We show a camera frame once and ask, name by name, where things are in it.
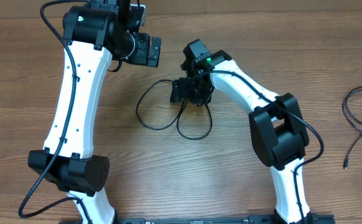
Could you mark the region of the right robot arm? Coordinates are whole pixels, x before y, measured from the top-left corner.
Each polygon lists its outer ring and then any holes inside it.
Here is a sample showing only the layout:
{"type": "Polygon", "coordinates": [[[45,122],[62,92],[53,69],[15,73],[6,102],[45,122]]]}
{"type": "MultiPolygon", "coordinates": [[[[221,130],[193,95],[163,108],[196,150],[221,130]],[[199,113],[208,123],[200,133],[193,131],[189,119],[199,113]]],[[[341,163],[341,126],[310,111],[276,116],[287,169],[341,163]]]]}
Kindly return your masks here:
{"type": "Polygon", "coordinates": [[[200,40],[183,50],[181,69],[187,76],[172,87],[171,102],[207,106],[220,90],[248,115],[251,143],[259,160],[271,170],[276,191],[276,217],[281,223],[305,223],[310,215],[302,180],[307,128],[297,99],[265,89],[223,50],[211,53],[200,40]]]}

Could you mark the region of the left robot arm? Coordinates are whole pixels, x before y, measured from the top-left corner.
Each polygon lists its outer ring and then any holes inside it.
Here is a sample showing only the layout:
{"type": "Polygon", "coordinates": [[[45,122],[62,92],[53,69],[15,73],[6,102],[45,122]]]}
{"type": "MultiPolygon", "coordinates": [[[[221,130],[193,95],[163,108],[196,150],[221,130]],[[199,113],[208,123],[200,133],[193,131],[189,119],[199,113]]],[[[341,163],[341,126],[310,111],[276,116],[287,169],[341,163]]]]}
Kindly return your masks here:
{"type": "Polygon", "coordinates": [[[75,203],[82,223],[114,223],[104,185],[109,160],[94,154],[93,130],[103,80],[116,61],[157,67],[161,39],[140,32],[146,7],[130,1],[73,1],[58,39],[64,48],[57,109],[41,150],[28,165],[75,203]]]}

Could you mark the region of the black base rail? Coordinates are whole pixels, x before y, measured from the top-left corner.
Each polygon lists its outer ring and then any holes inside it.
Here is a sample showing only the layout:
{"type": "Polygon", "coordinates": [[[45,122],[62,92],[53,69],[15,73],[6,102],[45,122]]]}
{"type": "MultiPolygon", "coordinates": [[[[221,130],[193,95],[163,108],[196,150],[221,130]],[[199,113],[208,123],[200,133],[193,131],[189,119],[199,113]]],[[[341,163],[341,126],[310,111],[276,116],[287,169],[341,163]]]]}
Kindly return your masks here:
{"type": "MultiPolygon", "coordinates": [[[[280,224],[278,215],[250,215],[249,217],[227,217],[227,218],[174,218],[174,219],[156,219],[145,220],[144,218],[115,218],[115,224],[280,224]]],[[[304,223],[308,224],[335,224],[334,215],[318,215],[309,213],[304,223]]]]}

